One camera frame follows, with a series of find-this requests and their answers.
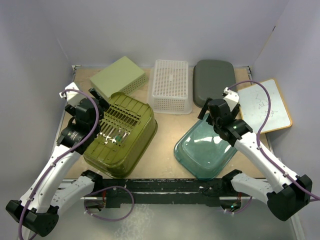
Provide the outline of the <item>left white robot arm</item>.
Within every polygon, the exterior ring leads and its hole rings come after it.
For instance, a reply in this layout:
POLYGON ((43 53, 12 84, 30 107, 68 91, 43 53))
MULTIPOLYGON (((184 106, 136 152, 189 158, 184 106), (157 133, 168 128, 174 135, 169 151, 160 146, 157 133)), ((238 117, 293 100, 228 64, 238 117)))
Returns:
POLYGON ((52 155, 38 178, 19 200, 10 200, 6 211, 18 223, 18 239, 47 236, 59 218, 81 197, 98 196, 103 184, 91 173, 58 190, 70 168, 84 154, 101 130, 99 121, 109 103, 94 89, 89 94, 69 85, 60 93, 67 100, 64 110, 72 118, 60 133, 52 155))

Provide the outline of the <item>grey plastic tub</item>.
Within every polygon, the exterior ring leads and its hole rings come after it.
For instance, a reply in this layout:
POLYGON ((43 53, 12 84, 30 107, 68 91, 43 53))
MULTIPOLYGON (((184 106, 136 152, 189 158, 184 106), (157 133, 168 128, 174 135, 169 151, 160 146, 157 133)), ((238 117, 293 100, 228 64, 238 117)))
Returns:
POLYGON ((235 70, 230 62, 202 59, 193 68, 193 102, 202 108, 207 98, 221 98, 225 87, 235 83, 235 70))

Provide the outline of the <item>teal transparent plastic tub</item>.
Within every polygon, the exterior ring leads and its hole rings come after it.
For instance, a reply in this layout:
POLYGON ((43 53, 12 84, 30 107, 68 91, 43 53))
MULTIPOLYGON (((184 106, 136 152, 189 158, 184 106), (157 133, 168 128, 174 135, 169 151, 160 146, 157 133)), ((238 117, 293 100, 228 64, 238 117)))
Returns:
POLYGON ((176 160, 199 180, 216 178, 237 150, 215 133, 206 122, 209 114, 199 119, 176 143, 176 160))

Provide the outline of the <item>white perforated plastic basket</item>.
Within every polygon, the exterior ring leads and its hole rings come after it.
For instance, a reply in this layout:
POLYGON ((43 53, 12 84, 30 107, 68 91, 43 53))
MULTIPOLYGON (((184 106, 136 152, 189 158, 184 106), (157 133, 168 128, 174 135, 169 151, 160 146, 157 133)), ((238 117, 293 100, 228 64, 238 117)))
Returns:
POLYGON ((158 114, 190 114, 191 85, 187 61, 157 59, 149 77, 147 103, 158 114))

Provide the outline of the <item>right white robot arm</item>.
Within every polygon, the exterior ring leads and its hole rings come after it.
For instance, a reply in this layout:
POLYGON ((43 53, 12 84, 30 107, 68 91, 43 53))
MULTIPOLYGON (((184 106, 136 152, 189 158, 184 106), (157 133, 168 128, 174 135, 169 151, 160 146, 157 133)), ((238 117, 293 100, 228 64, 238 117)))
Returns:
POLYGON ((240 170, 233 170, 224 176, 222 190, 228 196, 237 192, 247 194, 265 203, 271 213, 281 221, 287 221, 307 206, 311 197, 313 182, 306 175, 299 176, 285 166, 257 139, 252 128, 242 119, 236 119, 237 104, 230 109, 225 99, 208 98, 198 118, 209 115, 206 122, 219 137, 246 156, 266 178, 266 182, 249 177, 240 170))

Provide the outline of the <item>light green small basket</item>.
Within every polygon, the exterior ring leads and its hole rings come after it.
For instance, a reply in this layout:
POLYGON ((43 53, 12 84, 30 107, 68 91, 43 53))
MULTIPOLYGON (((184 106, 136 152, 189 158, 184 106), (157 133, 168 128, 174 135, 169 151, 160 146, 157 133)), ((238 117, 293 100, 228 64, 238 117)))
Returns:
POLYGON ((126 56, 90 78, 91 86, 106 100, 118 92, 130 95, 146 81, 145 71, 126 56))

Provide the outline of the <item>olive green plastic tub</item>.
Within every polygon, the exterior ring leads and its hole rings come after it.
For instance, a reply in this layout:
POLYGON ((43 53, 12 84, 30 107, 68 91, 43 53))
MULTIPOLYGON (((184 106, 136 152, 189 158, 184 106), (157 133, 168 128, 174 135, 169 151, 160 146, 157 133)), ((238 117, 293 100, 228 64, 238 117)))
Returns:
POLYGON ((122 92, 109 98, 110 107, 100 120, 100 132, 83 154, 100 172, 115 178, 128 177, 154 138, 158 123, 153 109, 122 92), (122 136, 121 142, 115 137, 122 136))

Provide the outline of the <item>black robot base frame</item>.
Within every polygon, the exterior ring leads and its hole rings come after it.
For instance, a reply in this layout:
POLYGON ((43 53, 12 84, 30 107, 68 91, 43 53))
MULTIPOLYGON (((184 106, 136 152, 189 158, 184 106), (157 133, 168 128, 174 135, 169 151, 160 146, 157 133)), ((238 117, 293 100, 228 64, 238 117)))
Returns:
POLYGON ((199 179, 101 179, 86 197, 101 198, 105 191, 106 208, 122 204, 205 205, 219 207, 221 201, 236 200, 239 194, 221 178, 199 179))

